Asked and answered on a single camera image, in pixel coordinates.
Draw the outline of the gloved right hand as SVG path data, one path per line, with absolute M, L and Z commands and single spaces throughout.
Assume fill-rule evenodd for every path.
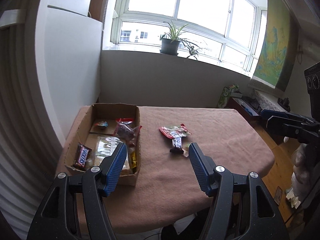
M 310 192 L 306 200 L 309 205 L 319 189 L 319 147 L 311 144 L 300 144 L 292 155 L 293 174 L 291 183 L 293 193 L 302 202 Z

